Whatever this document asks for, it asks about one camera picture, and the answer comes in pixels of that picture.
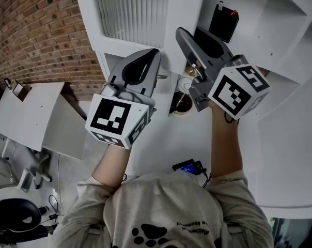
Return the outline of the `plain white side desk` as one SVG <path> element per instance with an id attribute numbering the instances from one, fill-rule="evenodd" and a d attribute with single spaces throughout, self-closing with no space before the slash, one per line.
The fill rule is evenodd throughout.
<path id="1" fill-rule="evenodd" d="M 0 134 L 30 149 L 82 159 L 85 120 L 61 95 L 64 83 L 28 84 L 20 101 L 9 89 L 0 100 Z"/>

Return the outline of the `person's right hand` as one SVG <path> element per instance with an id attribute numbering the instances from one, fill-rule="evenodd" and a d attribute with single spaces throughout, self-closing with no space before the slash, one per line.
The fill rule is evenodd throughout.
<path id="1" fill-rule="evenodd" d="M 198 59 L 195 60 L 195 70 L 197 71 L 197 73 L 199 74 L 199 76 L 201 77 L 201 79 L 203 81 L 207 81 L 208 80 L 208 78 L 206 76 L 206 73 L 205 73 L 205 66 Z"/>

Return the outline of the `ribbed glass cabinet door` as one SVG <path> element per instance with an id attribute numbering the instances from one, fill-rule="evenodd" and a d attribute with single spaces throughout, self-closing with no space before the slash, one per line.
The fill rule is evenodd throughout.
<path id="1" fill-rule="evenodd" d="M 108 77 L 114 62 L 149 48 L 163 69 L 183 74 L 186 59 L 176 30 L 193 33 L 203 0 L 77 0 L 92 49 Z"/>

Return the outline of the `white office chair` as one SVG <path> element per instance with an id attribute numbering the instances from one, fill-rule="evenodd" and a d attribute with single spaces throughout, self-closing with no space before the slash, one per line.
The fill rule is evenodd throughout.
<path id="1" fill-rule="evenodd" d="M 17 188 L 28 192 L 30 187 L 40 189 L 43 182 L 51 182 L 48 161 L 51 155 L 17 145 L 11 157 L 0 157 L 0 190 Z"/>

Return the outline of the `black wrist band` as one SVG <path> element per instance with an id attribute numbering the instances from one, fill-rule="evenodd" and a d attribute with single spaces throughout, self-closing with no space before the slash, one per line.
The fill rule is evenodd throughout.
<path id="1" fill-rule="evenodd" d="M 236 124 L 239 124 L 239 119 L 238 120 L 235 120 L 234 118 L 232 118 L 228 113 L 224 112 L 224 118 L 225 118 L 225 121 L 228 123 L 228 124 L 231 124 L 231 123 L 236 123 Z"/>

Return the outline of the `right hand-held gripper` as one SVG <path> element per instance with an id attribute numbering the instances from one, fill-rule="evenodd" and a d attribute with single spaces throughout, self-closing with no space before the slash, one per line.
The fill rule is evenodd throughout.
<path id="1" fill-rule="evenodd" d="M 186 29 L 178 27 L 175 37 L 192 67 L 204 64 L 206 70 L 209 64 L 224 63 L 212 71 L 211 74 L 216 75 L 214 81 L 197 76 L 191 83 L 189 92 L 199 112 L 211 100 L 238 120 L 255 109 L 270 92 L 271 85 L 260 69 L 249 64 L 244 55 L 233 57 L 227 44 L 209 31 L 197 27 L 193 37 Z"/>

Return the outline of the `brown box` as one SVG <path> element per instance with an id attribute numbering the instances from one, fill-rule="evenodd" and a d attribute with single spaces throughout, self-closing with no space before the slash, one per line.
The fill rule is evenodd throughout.
<path id="1" fill-rule="evenodd" d="M 22 85 L 16 80 L 12 83 L 12 93 L 22 102 L 31 90 L 32 87 L 30 85 Z"/>

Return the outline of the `white shelving unit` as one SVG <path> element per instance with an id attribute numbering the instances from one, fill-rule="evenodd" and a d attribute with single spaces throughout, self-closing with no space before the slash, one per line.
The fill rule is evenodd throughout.
<path id="1" fill-rule="evenodd" d="M 312 15 L 312 0 L 203 0 L 197 26 L 208 29 L 216 5 L 236 10 L 239 21 L 229 42 L 233 54 L 245 57 L 263 68 L 281 64 L 289 47 Z M 174 81 L 180 76 L 161 67 L 168 76 L 158 80 L 153 98 L 156 116 L 167 116 L 174 93 Z"/>

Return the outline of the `person's right forearm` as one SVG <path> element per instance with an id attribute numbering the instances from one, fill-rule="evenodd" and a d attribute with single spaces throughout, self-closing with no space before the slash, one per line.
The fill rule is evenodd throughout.
<path id="1" fill-rule="evenodd" d="M 218 178 L 243 170 L 238 140 L 238 124 L 228 124 L 224 110 L 209 101 L 212 111 L 211 175 Z"/>

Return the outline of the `white globe lamp brass base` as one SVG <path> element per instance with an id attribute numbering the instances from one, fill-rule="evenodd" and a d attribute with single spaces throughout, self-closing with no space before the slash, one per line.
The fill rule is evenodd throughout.
<path id="1" fill-rule="evenodd" d="M 197 76 L 194 68 L 187 64 L 184 74 L 178 76 L 175 93 L 171 102 L 169 113 L 184 115 L 193 107 L 193 100 L 189 93 L 193 79 Z"/>

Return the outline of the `light grey paw-print sweatshirt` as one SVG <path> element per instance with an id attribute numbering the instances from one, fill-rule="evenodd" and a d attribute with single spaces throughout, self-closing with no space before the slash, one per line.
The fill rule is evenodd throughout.
<path id="1" fill-rule="evenodd" d="M 273 248 L 243 171 L 206 188 L 177 171 L 144 175 L 118 189 L 89 178 L 78 189 L 53 248 Z"/>

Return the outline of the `black pen holder box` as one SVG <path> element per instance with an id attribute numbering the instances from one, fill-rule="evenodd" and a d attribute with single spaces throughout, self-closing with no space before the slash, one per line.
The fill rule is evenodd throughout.
<path id="1" fill-rule="evenodd" d="M 238 21 L 238 12 L 225 7 L 224 3 L 219 1 L 214 10 L 208 31 L 222 41 L 229 43 Z"/>

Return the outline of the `black electronic box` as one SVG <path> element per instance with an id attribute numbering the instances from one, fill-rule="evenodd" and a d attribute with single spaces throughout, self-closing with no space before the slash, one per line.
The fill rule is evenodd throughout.
<path id="1" fill-rule="evenodd" d="M 189 159 L 187 161 L 175 164 L 172 166 L 172 169 L 174 171 L 181 170 L 186 173 L 193 174 L 195 176 L 198 176 L 200 174 L 205 174 L 207 171 L 207 169 L 203 167 L 200 161 L 195 161 L 193 159 Z"/>

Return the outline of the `black framed window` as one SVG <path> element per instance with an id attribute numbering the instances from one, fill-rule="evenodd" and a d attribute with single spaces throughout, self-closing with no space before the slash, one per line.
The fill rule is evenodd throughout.
<path id="1" fill-rule="evenodd" d="M 312 248 L 312 219 L 271 218 L 274 248 Z"/>

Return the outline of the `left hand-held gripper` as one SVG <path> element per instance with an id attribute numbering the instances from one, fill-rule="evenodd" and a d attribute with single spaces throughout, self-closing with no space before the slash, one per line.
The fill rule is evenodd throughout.
<path id="1" fill-rule="evenodd" d="M 85 129 L 101 142 L 130 149 L 156 111 L 151 96 L 160 62 L 161 53 L 155 48 L 119 61 L 109 77 L 113 84 L 94 94 Z"/>

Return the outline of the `person's left forearm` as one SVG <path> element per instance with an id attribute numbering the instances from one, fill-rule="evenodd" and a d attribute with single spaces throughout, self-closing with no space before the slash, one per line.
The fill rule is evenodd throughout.
<path id="1" fill-rule="evenodd" d="M 119 188 L 122 184 L 130 154 L 130 149 L 109 145 L 93 171 L 92 177 L 109 188 Z"/>

